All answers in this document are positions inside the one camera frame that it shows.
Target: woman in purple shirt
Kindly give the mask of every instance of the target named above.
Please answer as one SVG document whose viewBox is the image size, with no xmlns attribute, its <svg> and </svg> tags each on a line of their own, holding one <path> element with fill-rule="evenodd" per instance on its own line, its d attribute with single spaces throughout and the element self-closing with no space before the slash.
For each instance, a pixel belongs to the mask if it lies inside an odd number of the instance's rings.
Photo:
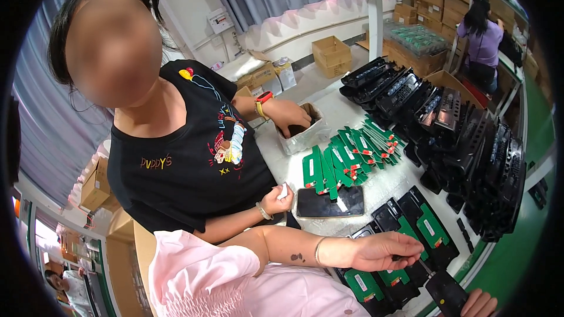
<svg viewBox="0 0 564 317">
<path fill-rule="evenodd" d="M 473 0 L 456 33 L 468 36 L 468 56 L 465 75 L 469 81 L 488 94 L 497 89 L 497 51 L 503 38 L 503 21 L 490 21 L 490 0 Z"/>
</svg>

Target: black t-shirt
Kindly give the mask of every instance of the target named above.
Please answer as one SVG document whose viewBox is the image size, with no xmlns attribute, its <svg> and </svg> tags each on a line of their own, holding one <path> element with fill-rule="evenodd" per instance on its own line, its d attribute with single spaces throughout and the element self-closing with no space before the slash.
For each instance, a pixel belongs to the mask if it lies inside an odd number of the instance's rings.
<svg viewBox="0 0 564 317">
<path fill-rule="evenodd" d="M 253 208 L 276 186 L 254 130 L 231 105 L 234 83 L 195 60 L 161 68 L 186 102 L 186 125 L 159 138 L 112 127 L 109 185 L 148 231 L 205 231 L 205 221 Z"/>
</svg>

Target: stack of black housings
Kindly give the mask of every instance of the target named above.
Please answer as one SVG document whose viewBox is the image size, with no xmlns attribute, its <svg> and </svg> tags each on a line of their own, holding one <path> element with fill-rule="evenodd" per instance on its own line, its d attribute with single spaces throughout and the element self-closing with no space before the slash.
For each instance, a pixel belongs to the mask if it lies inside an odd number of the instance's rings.
<svg viewBox="0 0 564 317">
<path fill-rule="evenodd" d="M 413 69 L 377 58 L 343 77 L 342 95 L 381 128 L 409 144 L 404 152 L 425 173 L 421 184 L 459 213 L 486 242 L 512 233 L 525 181 L 521 140 L 486 110 L 436 87 Z"/>
</svg>

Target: purple shirt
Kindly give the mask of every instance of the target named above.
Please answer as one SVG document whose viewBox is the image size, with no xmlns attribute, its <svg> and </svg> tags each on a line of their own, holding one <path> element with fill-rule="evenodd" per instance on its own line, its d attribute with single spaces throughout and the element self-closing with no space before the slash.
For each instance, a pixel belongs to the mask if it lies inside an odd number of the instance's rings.
<svg viewBox="0 0 564 317">
<path fill-rule="evenodd" d="M 468 42 L 470 46 L 468 47 L 466 66 L 468 66 L 469 58 L 471 58 L 472 61 L 491 67 L 497 67 L 497 64 L 499 63 L 497 51 L 499 44 L 501 43 L 501 39 L 503 38 L 503 31 L 496 23 L 488 20 L 488 29 L 485 31 L 483 39 L 482 36 L 476 36 L 476 34 L 469 35 L 468 30 L 464 25 L 464 20 L 462 20 L 456 29 L 456 33 L 461 38 L 468 35 Z"/>
</svg>

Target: wall outlet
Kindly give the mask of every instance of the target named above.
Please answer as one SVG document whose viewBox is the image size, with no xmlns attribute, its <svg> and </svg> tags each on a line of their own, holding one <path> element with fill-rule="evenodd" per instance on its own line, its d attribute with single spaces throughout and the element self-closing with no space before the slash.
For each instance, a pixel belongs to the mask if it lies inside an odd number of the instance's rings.
<svg viewBox="0 0 564 317">
<path fill-rule="evenodd" d="M 221 39 L 221 36 L 215 36 L 214 38 L 211 39 L 211 44 L 213 46 L 221 46 L 223 44 L 223 40 Z"/>
</svg>

